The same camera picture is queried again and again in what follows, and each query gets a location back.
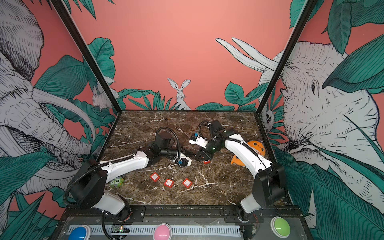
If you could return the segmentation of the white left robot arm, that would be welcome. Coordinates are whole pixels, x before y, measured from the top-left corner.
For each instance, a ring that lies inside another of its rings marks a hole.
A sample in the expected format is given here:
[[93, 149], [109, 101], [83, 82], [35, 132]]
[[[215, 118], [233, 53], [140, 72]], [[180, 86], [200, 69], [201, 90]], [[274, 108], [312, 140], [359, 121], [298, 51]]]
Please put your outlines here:
[[111, 161], [91, 161], [85, 164], [69, 183], [63, 199], [71, 196], [75, 208], [94, 208], [111, 214], [120, 222], [128, 220], [132, 214], [128, 201], [106, 191], [105, 185], [124, 174], [150, 167], [162, 157], [174, 160], [183, 167], [190, 166], [192, 159], [181, 150], [171, 147], [171, 137], [168, 132], [163, 132], [149, 146], [139, 148], [134, 154]]

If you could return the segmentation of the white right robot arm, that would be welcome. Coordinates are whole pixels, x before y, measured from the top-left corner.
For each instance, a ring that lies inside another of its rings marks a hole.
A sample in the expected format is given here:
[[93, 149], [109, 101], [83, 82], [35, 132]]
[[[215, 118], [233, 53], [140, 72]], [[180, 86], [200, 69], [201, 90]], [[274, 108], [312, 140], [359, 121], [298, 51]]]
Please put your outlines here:
[[286, 173], [281, 164], [264, 158], [235, 128], [223, 128], [219, 121], [201, 122], [201, 125], [204, 124], [210, 131], [210, 139], [204, 138], [201, 131], [190, 137], [190, 144], [201, 147], [196, 153], [196, 160], [212, 160], [215, 153], [226, 148], [241, 160], [254, 177], [252, 192], [240, 202], [244, 214], [266, 208], [286, 196]]

